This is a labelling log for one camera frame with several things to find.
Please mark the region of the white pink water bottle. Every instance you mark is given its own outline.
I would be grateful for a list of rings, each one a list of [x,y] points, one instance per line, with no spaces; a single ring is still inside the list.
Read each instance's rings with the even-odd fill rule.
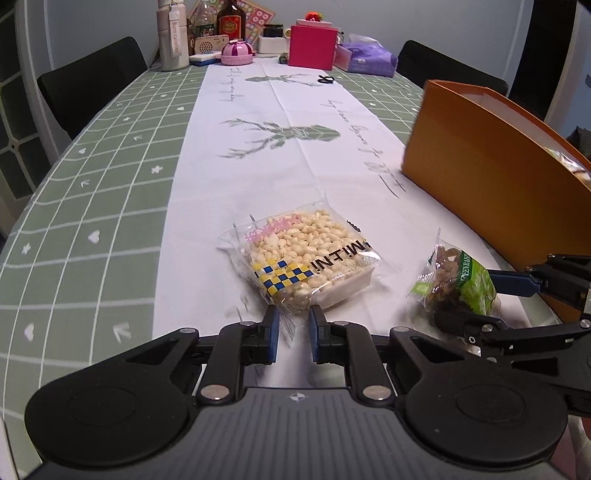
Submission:
[[[182,0],[159,0],[156,12],[162,71],[176,71],[189,65],[186,8]]]

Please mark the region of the clear plastic drink bottle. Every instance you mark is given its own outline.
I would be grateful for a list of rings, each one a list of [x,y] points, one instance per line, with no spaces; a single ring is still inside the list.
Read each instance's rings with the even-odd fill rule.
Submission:
[[[197,38],[209,37],[215,34],[215,17],[216,14],[213,11],[211,1],[199,0],[197,2],[191,21]]]

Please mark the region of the glass panel door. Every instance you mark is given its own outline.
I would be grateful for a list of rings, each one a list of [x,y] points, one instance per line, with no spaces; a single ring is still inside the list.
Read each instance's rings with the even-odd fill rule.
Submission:
[[[8,238],[26,202],[50,170],[23,82],[15,3],[1,3],[1,240]]]

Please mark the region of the orange cardboard box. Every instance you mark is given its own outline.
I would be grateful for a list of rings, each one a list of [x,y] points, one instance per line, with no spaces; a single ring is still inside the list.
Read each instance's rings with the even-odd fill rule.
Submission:
[[[430,81],[403,174],[457,215],[512,267],[590,252],[590,185],[554,157],[589,160],[496,91]]]

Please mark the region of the black chair right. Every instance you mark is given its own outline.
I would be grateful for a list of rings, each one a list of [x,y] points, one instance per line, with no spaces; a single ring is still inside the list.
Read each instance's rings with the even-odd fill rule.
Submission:
[[[487,87],[506,96],[505,80],[462,63],[415,40],[408,40],[398,56],[397,72],[423,88],[428,80],[444,80]]]

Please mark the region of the small beige radio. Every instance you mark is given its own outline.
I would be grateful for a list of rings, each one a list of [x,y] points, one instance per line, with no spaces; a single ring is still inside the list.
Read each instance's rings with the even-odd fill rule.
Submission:
[[[223,48],[228,45],[228,35],[212,35],[197,37],[194,40],[194,53],[195,54],[211,54],[214,52],[221,52]]]

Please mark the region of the white deer table runner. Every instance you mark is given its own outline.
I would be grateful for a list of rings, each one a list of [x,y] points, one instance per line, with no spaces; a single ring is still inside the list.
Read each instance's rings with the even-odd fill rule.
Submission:
[[[484,266],[507,262],[402,173],[422,91],[401,77],[311,69],[258,59],[212,65],[193,107],[171,187],[156,280],[152,333],[204,335],[257,320],[266,301],[232,246],[273,216],[322,202],[362,231],[383,263],[370,285],[329,308],[385,334],[429,331],[410,294],[435,243]]]

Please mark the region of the magenta gift box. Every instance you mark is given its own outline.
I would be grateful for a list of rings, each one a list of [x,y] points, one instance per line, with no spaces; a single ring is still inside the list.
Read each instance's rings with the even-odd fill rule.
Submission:
[[[330,71],[335,59],[339,30],[329,27],[294,25],[290,28],[287,64]]]

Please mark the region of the colourful dotted card board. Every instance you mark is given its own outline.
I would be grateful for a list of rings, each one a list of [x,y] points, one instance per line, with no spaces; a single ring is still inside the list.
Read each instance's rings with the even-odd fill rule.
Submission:
[[[196,1],[194,5],[188,10],[187,18],[189,19],[190,25],[192,26],[192,16],[197,5]],[[224,0],[211,0],[213,11],[217,14],[225,6],[226,1]],[[257,4],[255,1],[236,1],[236,4],[242,8],[245,12],[245,40],[249,43],[256,42],[259,36],[263,33],[263,27],[266,24],[273,22],[274,12],[266,7]]]

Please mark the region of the purple tissue pack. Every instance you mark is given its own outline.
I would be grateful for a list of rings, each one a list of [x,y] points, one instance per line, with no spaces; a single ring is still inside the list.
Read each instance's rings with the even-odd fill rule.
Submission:
[[[398,58],[378,40],[359,34],[349,34],[337,46],[334,65],[349,73],[393,78]]]

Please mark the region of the green label nut pack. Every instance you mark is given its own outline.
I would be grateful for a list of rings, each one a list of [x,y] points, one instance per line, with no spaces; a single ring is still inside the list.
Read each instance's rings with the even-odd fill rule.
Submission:
[[[443,240],[441,230],[408,296],[429,313],[451,308],[492,316],[501,308],[489,271],[465,250]]]

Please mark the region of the black chair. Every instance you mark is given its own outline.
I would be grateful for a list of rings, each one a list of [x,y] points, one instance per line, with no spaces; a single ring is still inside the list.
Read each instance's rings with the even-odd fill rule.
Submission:
[[[58,125],[70,138],[75,138],[146,70],[137,42],[127,36],[40,75],[37,86]]]
[[[398,56],[397,72],[423,88],[428,80],[444,80],[487,87],[506,96],[505,80],[462,63],[415,40],[408,40]]]

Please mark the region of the rice puff cake pack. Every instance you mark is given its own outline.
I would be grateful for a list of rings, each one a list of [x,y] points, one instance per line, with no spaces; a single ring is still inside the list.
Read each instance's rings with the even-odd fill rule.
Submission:
[[[325,201],[232,226],[218,240],[238,275],[290,315],[332,308],[401,271]]]

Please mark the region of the small black clip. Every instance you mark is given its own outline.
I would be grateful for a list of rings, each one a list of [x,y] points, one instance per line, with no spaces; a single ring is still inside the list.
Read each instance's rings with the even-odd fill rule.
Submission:
[[[335,83],[335,78],[329,75],[320,75],[318,76],[318,83],[331,85]]]

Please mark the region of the white small box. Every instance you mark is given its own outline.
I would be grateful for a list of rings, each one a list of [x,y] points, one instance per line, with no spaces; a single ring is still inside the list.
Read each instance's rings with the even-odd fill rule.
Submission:
[[[257,41],[257,53],[262,55],[280,55],[290,49],[290,41],[286,37],[260,36]]]

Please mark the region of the pink round mini fan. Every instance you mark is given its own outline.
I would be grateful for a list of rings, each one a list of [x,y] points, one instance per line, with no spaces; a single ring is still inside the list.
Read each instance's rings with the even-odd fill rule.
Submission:
[[[230,40],[221,50],[221,63],[232,67],[249,65],[255,56],[256,53],[248,42]]]

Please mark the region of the green grid tablecloth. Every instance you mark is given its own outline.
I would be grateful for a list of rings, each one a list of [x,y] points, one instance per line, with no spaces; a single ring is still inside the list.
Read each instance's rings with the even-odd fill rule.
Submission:
[[[2,477],[588,478],[590,415],[442,332],[421,304],[429,331],[357,323],[379,350],[392,405],[353,400],[344,369],[312,358],[310,308],[276,306],[276,361],[245,368],[235,403],[197,404],[197,342],[220,330],[154,336],[152,325],[171,187],[207,69],[143,73],[66,149],[10,233]],[[498,298],[492,316],[512,328],[579,319],[544,294]]]

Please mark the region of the black chair left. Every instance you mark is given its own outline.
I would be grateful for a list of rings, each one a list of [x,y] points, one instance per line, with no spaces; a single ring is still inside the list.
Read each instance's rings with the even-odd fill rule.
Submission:
[[[146,70],[137,42],[127,36],[40,75],[37,86],[58,125],[70,138],[75,138]]]

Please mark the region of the dark brown liquor bottle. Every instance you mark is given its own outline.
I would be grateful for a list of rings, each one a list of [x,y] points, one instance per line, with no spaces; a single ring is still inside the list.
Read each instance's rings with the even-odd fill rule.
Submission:
[[[216,17],[218,35],[226,35],[229,40],[245,40],[245,12],[235,0],[228,0]]]

